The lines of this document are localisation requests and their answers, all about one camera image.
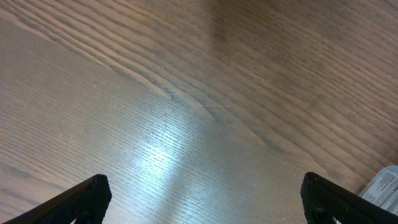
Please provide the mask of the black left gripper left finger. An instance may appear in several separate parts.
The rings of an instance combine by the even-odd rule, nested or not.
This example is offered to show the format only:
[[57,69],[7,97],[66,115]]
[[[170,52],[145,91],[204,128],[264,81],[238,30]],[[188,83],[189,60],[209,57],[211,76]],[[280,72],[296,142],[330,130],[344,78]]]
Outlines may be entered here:
[[101,224],[111,198],[107,176],[96,174],[4,224]]

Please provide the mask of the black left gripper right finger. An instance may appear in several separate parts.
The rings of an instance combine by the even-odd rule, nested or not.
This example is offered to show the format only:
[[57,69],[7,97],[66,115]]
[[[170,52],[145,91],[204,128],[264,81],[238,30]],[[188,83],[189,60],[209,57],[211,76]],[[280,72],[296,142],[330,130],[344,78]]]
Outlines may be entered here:
[[300,189],[308,224],[397,224],[397,215],[307,172]]

